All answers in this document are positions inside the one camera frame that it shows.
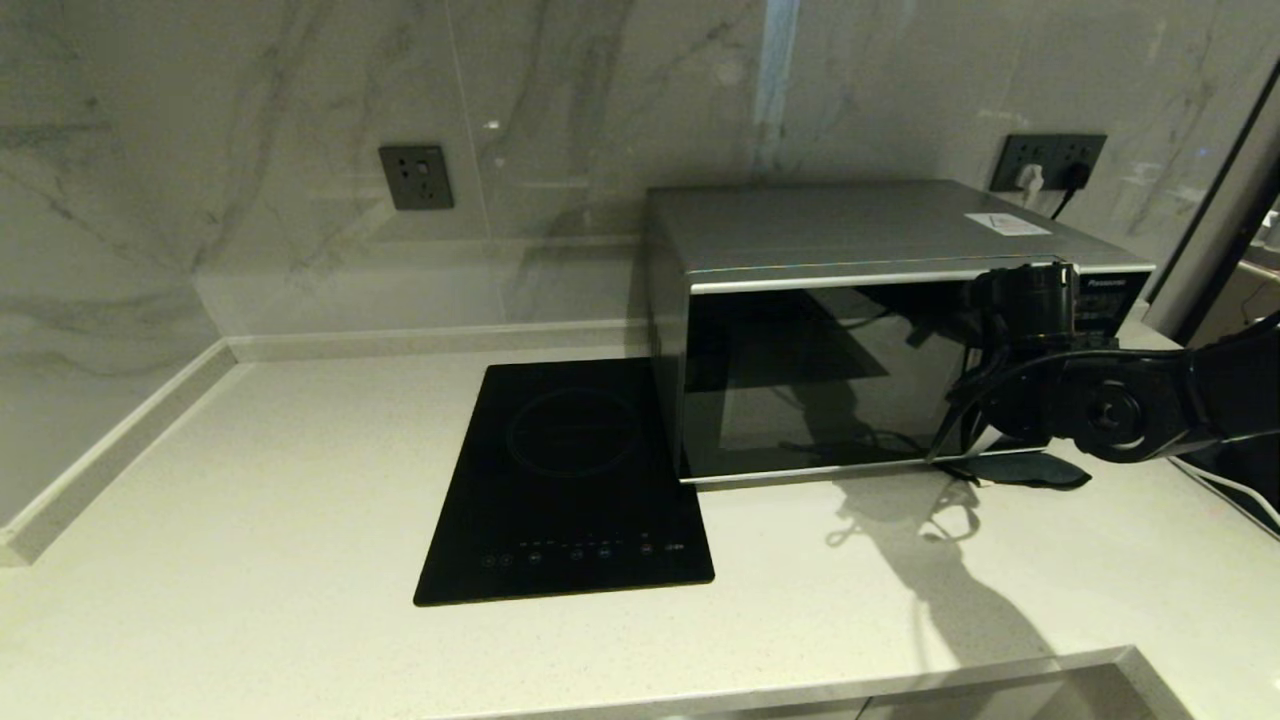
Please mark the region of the silver microwave oven body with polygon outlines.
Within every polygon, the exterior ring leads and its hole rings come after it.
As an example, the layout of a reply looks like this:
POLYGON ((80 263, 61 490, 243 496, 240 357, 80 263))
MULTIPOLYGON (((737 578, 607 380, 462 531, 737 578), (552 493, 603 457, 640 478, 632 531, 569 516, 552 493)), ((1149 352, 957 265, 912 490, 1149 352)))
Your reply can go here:
MULTIPOLYGON (((712 483, 836 469, 710 482, 681 478, 680 411, 692 296, 923 281, 968 286, 986 272, 1046 263, 1070 263, 1083 274, 1137 272, 1143 282, 1135 301, 1155 272, 1152 261, 1119 246, 946 179, 649 191, 641 246, 648 334, 678 478, 712 483), (966 213, 1014 214, 1052 234, 1005 237, 966 219, 966 213)), ((919 462, 1043 448, 996 445, 1004 437, 974 415, 956 424, 947 439, 938 434, 919 462)))

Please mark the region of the dark cloth pad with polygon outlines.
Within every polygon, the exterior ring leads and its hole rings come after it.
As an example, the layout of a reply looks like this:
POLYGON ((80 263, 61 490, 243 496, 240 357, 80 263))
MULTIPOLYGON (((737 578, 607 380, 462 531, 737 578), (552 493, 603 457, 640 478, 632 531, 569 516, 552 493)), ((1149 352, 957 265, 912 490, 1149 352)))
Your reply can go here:
POLYGON ((960 480, 1037 489, 1071 491, 1093 479, 1082 468, 1047 454, 961 457, 934 468, 960 480))

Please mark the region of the white sticker label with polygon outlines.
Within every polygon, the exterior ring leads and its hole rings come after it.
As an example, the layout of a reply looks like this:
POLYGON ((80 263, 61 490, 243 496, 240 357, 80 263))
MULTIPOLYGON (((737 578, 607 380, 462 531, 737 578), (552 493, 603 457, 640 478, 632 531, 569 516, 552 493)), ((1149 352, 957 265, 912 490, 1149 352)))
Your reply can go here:
POLYGON ((1052 234, 1052 231, 1009 213, 966 213, 964 217, 1005 237, 1052 234))

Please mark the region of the black power plug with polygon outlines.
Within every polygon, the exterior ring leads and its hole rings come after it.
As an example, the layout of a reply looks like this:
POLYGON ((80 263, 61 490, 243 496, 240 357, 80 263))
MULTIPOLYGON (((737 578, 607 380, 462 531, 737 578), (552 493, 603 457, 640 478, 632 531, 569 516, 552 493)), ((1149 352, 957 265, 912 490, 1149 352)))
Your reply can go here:
POLYGON ((1093 168, 1088 161, 1074 161, 1066 168, 1061 176, 1062 197, 1051 215, 1053 220, 1057 220, 1078 192, 1087 187, 1092 177, 1092 172, 1093 168))

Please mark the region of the black appliance base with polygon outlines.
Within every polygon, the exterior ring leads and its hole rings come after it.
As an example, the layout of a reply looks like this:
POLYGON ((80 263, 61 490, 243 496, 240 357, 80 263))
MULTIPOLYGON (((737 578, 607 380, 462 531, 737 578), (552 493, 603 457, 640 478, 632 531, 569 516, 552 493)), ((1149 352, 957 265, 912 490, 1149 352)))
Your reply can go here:
POLYGON ((1210 475, 1210 480, 1249 515, 1280 533, 1280 436, 1220 445, 1188 454, 1184 460, 1210 475))

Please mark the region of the black induction cooktop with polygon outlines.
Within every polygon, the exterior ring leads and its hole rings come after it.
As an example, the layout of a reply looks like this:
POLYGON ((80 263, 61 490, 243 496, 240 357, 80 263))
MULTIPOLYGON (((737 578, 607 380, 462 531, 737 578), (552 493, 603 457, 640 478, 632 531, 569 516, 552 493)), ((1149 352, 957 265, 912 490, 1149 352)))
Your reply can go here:
POLYGON ((645 357, 489 366, 413 592, 419 607, 707 584, 645 357))

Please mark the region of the grey double wall socket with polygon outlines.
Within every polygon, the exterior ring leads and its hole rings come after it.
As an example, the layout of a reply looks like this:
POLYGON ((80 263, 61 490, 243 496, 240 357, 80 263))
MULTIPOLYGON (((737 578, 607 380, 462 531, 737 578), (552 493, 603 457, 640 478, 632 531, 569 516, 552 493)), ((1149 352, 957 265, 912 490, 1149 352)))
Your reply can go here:
POLYGON ((988 190, 1018 192, 1018 170, 1028 163, 1039 163, 1044 168, 1042 191, 1062 191, 1061 176, 1066 168, 1074 161, 1088 161, 1094 169, 1107 138, 1107 135, 1010 135, 998 155, 988 190))

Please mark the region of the grey single wall socket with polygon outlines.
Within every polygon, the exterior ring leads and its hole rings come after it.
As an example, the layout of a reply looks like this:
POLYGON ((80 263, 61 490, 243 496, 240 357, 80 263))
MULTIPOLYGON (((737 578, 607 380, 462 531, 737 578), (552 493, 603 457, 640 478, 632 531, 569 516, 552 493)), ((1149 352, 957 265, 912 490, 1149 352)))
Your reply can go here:
POLYGON ((440 145, 387 145, 378 149, 393 208, 436 211, 454 208, 454 195, 440 145))

